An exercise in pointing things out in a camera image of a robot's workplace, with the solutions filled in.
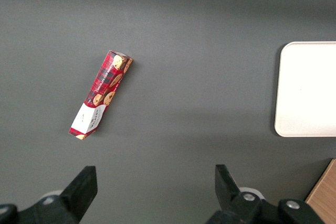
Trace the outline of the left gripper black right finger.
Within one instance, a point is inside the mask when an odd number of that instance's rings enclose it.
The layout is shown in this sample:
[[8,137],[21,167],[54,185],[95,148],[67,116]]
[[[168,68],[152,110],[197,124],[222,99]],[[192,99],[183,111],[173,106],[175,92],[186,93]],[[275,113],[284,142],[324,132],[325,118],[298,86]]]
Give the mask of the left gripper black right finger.
[[255,223],[261,210],[261,199],[242,192],[225,165],[215,166],[215,193],[221,207],[207,223]]

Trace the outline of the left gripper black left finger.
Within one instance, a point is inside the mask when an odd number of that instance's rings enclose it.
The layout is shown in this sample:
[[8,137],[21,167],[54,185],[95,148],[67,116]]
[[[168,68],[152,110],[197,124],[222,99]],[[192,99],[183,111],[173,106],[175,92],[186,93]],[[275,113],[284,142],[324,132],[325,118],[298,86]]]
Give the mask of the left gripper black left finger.
[[38,223],[79,223],[98,192],[95,166],[86,166],[58,195],[36,205]]

